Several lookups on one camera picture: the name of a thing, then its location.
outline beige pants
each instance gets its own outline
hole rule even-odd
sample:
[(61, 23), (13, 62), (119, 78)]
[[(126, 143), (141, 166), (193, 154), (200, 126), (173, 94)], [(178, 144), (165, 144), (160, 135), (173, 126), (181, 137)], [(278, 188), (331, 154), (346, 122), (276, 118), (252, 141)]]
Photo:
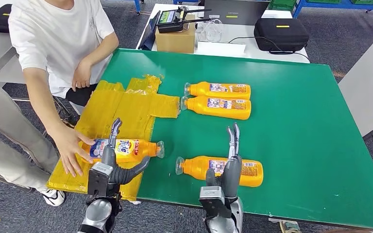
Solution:
[[(20, 145), (36, 165), (52, 172), (58, 161), (53, 145), (24, 117), (19, 107), (0, 88), (0, 132)], [(0, 140), (0, 175), (10, 183), (45, 191), (50, 174)]]

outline laptop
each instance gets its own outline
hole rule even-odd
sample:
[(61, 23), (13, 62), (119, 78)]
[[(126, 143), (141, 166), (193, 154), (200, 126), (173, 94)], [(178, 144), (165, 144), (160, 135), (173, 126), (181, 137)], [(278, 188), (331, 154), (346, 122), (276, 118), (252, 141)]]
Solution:
[(251, 25), (261, 18), (269, 0), (205, 0), (204, 17), (219, 19), (223, 24)]

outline bottle label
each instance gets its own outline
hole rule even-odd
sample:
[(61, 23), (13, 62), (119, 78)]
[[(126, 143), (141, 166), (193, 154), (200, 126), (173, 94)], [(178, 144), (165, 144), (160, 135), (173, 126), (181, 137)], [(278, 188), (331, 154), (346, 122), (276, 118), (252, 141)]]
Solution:
[[(91, 158), (102, 158), (103, 149), (108, 145), (108, 139), (96, 139), (89, 150)], [(89, 145), (83, 144), (82, 149), (87, 151)]]
[(117, 139), (115, 152), (117, 154), (128, 156), (134, 152), (134, 155), (138, 155), (139, 152), (139, 140), (120, 140)]
[(223, 100), (217, 98), (208, 98), (208, 108), (224, 108), (224, 109), (247, 109), (246, 100)]
[(245, 93), (247, 92), (247, 86), (244, 84), (220, 84), (220, 83), (210, 83), (209, 84), (209, 91), (213, 92), (240, 92)]
[(224, 160), (209, 160), (209, 168), (214, 169), (216, 173), (223, 173), (226, 162)]
[[(227, 161), (224, 160), (209, 160), (209, 168), (212, 168), (215, 173), (222, 174)], [(256, 163), (242, 163), (241, 176), (258, 176), (258, 169)]]
[(241, 175), (258, 176), (258, 169), (256, 169), (255, 163), (242, 163)]

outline yellow plastic bag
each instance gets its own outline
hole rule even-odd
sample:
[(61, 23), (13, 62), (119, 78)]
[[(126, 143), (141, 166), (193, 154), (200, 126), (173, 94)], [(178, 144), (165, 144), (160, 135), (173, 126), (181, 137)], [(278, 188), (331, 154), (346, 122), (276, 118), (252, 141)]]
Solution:
[[(118, 138), (136, 138), (150, 141), (156, 117), (176, 118), (179, 112), (179, 97), (157, 94), (160, 78), (145, 75), (144, 79), (132, 78), (126, 90), (121, 83), (100, 81), (82, 112), (75, 129), (90, 138), (108, 138), (112, 122), (122, 120)], [(87, 193), (88, 173), (92, 164), (77, 159), (84, 174), (72, 177), (64, 172), (61, 161), (53, 171), (47, 186), (50, 188)], [(131, 168), (137, 163), (120, 163)], [(142, 174), (126, 185), (121, 185), (122, 198), (136, 200)]]

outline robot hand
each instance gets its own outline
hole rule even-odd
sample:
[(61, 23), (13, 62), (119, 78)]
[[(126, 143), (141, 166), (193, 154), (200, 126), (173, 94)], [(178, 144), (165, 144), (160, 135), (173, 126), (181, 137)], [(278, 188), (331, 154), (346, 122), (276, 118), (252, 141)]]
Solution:
[(121, 125), (119, 118), (114, 121), (101, 162), (96, 162), (89, 170), (88, 194), (91, 199), (86, 203), (88, 208), (78, 233), (111, 233), (115, 218), (122, 211), (120, 185), (129, 183), (148, 166), (149, 156), (131, 169), (121, 168), (116, 163), (115, 144)]
[(238, 155), (239, 128), (234, 123), (230, 134), (228, 162), (221, 176), (215, 171), (206, 171), (206, 186), (201, 187), (200, 202), (206, 210), (205, 226), (209, 233), (241, 233), (243, 211), (241, 199), (237, 196), (241, 176), (242, 159)]

